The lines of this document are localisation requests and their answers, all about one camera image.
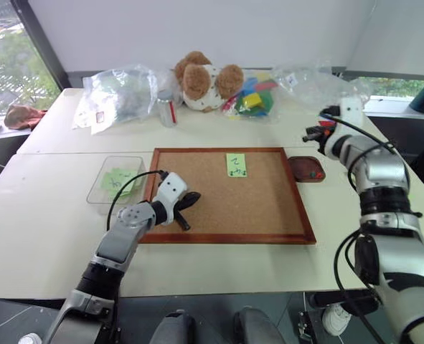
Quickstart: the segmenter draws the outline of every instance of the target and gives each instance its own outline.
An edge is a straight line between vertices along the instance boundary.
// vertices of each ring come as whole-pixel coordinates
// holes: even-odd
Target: red block
[[[263,91],[263,90],[270,90],[271,88],[277,87],[277,84],[274,81],[266,81],[266,82],[260,82],[259,84],[256,84],[254,86],[255,91]]]

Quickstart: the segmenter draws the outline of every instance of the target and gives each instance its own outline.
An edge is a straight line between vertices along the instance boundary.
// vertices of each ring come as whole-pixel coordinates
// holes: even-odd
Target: white table
[[[279,104],[282,116],[271,125],[229,120],[182,107],[175,128],[165,128],[158,118],[149,118],[91,135],[89,128],[71,129],[82,92],[64,90],[17,153],[151,152],[156,147],[316,147],[316,143],[303,143],[301,138],[306,127],[317,124],[318,113],[289,100]],[[376,131],[370,121],[365,129]]]
[[[336,289],[334,252],[359,226],[359,198],[340,163],[315,148],[289,146],[301,145],[296,140],[303,125],[315,123],[313,113],[288,105],[288,110],[303,110],[303,116],[293,115],[290,125],[283,122],[286,128],[279,128],[186,111],[172,130],[147,121],[142,131],[128,123],[111,135],[90,136],[86,130],[70,129],[78,94],[64,91],[19,150],[23,154],[14,156],[0,175],[0,297],[61,298],[76,286],[105,230],[104,215],[86,197],[107,156],[141,156],[149,166],[154,147],[187,145],[282,145],[288,156],[317,157],[326,171],[325,181],[298,184],[317,245],[144,244],[123,280],[123,296]],[[192,123],[203,128],[201,135]],[[231,137],[207,134],[206,128],[217,129],[218,123],[226,133],[234,123],[239,130]],[[369,121],[365,128],[379,134]],[[164,136],[150,135],[150,130]],[[424,185],[410,174],[413,209],[424,213]],[[424,217],[420,223],[424,233]],[[362,286],[343,262],[340,273],[348,288]]]

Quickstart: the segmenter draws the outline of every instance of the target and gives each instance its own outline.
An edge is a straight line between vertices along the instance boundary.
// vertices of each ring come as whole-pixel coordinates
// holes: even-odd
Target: plastic bin
[[[108,156],[89,191],[88,203],[95,206],[99,214],[108,214],[114,196],[122,185],[145,171],[143,159],[139,156]],[[113,214],[117,214],[124,206],[142,201],[146,177],[137,178],[124,190],[116,202]]]

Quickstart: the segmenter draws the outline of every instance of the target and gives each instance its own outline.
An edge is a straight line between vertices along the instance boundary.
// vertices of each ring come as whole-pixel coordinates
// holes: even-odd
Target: clear plastic bag
[[[242,89],[218,111],[231,120],[274,123],[279,118],[281,91],[269,71],[244,71]]]
[[[342,97],[348,96],[360,96],[364,105],[371,96],[365,82],[335,77],[325,65],[287,64],[274,68],[271,75],[291,97],[316,110],[338,105]]]
[[[106,70],[83,79],[84,93],[74,127],[91,127],[96,134],[128,120],[143,120],[156,102],[158,84],[154,71],[140,64]]]
[[[158,91],[170,91],[173,96],[173,103],[179,107],[183,103],[182,88],[172,70],[167,68],[155,72],[157,78]]]

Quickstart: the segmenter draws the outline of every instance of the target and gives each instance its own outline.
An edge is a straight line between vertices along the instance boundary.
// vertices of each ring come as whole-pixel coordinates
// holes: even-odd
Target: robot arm
[[[360,100],[344,98],[324,112],[361,126]],[[342,124],[313,127],[303,139],[340,160],[355,177],[362,216],[354,270],[379,295],[399,343],[424,344],[424,238],[407,198],[409,180],[399,155]]]
[[[139,203],[119,211],[115,224],[103,237],[78,286],[65,300],[43,344],[51,343],[70,313],[97,320],[103,327],[110,328],[114,299],[139,239],[155,225],[173,222],[175,206],[186,191],[186,183],[177,174],[170,173],[152,203]]]

